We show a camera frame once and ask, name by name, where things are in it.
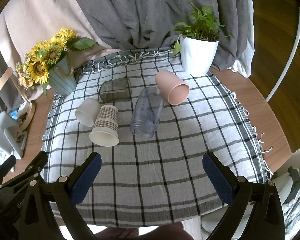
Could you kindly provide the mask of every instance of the potted plant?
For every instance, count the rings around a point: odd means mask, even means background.
[[[25,62],[16,64],[19,85],[33,89],[39,83],[46,95],[49,84],[62,96],[71,94],[77,84],[68,50],[88,49],[96,43],[75,35],[74,30],[61,29],[50,40],[37,42],[31,52],[25,54]]]
[[[181,50],[183,69],[194,77],[201,77],[211,66],[220,39],[218,28],[224,25],[212,15],[212,6],[204,5],[200,10],[191,1],[190,3],[195,12],[189,15],[190,23],[181,21],[175,24],[175,27],[181,26],[181,28],[173,30],[180,35],[174,44],[172,55],[176,55]]]

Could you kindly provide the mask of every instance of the maroon pants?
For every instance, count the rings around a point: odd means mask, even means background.
[[[107,227],[95,236],[98,239],[133,238],[136,240],[193,240],[193,238],[183,230],[181,222],[170,225],[159,226],[155,230],[139,236],[137,228],[113,228]]]

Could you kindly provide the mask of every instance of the black and white checkered cloth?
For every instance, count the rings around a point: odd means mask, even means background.
[[[45,181],[69,175],[95,151],[102,168],[77,209],[87,223],[142,227],[186,220],[222,206],[202,168],[208,150],[236,175],[264,183],[268,172],[249,119],[235,95],[208,72],[193,78],[183,71],[180,55],[168,48],[122,51],[88,62],[78,74],[76,90],[56,96],[48,116],[42,150],[49,155]],[[166,69],[189,84],[189,98],[178,106],[167,102],[158,131],[149,141],[130,133],[138,95],[156,86],[156,73]],[[74,111],[86,98],[97,99],[101,84],[128,76],[129,102],[116,102],[119,144],[100,147],[89,140],[92,128],[80,124]],[[55,205],[52,209],[56,215]]]

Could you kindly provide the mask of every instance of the blue gripper pad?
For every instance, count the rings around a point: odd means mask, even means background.
[[[233,188],[209,154],[204,154],[202,158],[202,167],[207,173],[208,178],[218,193],[221,201],[231,206],[234,200]]]
[[[101,155],[96,154],[72,187],[71,202],[74,206],[83,202],[101,166]]]

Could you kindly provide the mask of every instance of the checkered paper cup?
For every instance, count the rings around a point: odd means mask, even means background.
[[[100,146],[112,147],[119,143],[118,109],[112,105],[103,105],[89,135],[90,140]]]

